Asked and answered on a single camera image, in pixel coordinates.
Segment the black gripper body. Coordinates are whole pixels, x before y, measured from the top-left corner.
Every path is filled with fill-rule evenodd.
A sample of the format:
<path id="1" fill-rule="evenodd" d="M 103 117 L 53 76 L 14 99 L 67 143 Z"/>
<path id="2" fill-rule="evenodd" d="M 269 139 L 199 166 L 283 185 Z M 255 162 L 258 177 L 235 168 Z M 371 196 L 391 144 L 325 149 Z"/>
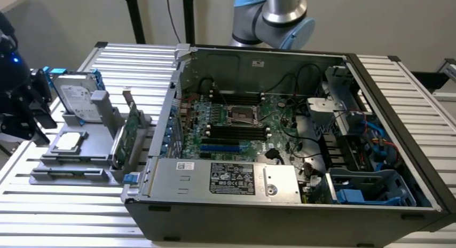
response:
<path id="1" fill-rule="evenodd" d="M 29 67 L 18 53 L 14 28 L 1 14 L 1 115 L 33 118 L 29 85 Z"/>

